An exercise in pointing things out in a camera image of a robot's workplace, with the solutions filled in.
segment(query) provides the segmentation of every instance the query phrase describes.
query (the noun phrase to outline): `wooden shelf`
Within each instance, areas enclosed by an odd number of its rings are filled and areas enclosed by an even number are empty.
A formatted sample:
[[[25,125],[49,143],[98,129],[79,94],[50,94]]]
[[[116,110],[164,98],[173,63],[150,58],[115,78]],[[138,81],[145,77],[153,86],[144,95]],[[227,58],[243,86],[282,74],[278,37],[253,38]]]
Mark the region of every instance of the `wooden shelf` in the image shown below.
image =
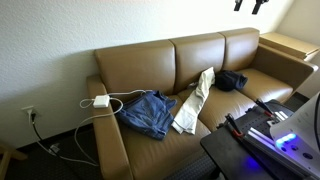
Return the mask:
[[[317,45],[274,32],[260,35],[259,43],[278,49],[304,61],[310,61],[320,49]]]

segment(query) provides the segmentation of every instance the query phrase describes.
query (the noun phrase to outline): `wall outlet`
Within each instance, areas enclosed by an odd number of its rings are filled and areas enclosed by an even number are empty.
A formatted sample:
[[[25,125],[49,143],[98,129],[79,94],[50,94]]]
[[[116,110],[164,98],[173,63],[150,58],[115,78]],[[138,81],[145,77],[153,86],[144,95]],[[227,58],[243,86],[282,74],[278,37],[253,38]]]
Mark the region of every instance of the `wall outlet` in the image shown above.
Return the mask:
[[[27,106],[27,107],[21,108],[21,111],[23,111],[26,115],[29,115],[28,114],[29,110],[32,110],[31,113],[36,113],[38,115],[38,113],[36,112],[36,109],[34,108],[34,106]]]

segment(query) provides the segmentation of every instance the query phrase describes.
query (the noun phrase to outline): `black table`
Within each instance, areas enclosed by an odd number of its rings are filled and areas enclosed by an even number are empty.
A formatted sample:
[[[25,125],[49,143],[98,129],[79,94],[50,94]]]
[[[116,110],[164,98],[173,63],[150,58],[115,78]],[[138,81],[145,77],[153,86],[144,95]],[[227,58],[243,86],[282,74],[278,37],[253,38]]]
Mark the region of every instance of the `black table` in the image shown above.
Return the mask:
[[[267,105],[272,111],[283,111],[288,116],[293,114],[277,101],[270,101]],[[262,112],[260,107],[256,107],[235,122],[242,132],[254,127],[270,136],[266,123],[269,117]],[[201,146],[217,166],[214,173],[221,171],[226,179],[301,179],[247,141],[235,138],[228,126],[202,138]]]

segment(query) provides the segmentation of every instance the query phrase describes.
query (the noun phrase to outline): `gray carpet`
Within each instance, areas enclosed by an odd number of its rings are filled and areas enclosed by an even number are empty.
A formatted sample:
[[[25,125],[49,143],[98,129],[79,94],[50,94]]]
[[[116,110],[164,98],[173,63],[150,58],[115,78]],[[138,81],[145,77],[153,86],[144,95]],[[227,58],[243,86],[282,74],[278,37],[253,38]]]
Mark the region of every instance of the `gray carpet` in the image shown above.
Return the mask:
[[[299,96],[293,96],[285,103],[285,105],[293,111],[296,111],[305,102],[306,99],[303,99]],[[90,129],[79,133],[78,140],[85,151],[96,161],[98,161],[93,130]],[[59,139],[55,142],[60,143],[60,149],[67,151],[59,152],[61,156],[74,159],[86,159],[76,147],[72,136]],[[12,160],[10,162],[6,180],[102,179],[99,167],[93,167],[82,163],[62,161],[57,157],[49,155],[40,147],[34,147],[35,148],[26,152],[29,155],[27,160]],[[204,155],[194,163],[189,164],[185,168],[173,173],[166,179],[210,179],[210,173],[214,168],[215,165],[212,163],[211,159],[207,155]]]

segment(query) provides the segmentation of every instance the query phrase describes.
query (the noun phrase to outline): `couch armrest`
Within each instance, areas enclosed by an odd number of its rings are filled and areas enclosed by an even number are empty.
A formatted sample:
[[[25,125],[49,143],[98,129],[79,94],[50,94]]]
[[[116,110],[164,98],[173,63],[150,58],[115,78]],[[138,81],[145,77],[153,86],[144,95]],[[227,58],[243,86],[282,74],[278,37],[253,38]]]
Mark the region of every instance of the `couch armrest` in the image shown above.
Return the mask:
[[[263,44],[259,44],[256,56],[250,66],[287,83],[293,88],[293,93],[318,70],[318,66],[314,64]]]
[[[99,75],[87,77],[89,97],[106,94],[106,89]],[[93,115],[112,113],[108,108],[94,109]],[[101,173],[104,179],[133,179],[127,153],[122,141],[115,116],[95,118],[93,120]]]

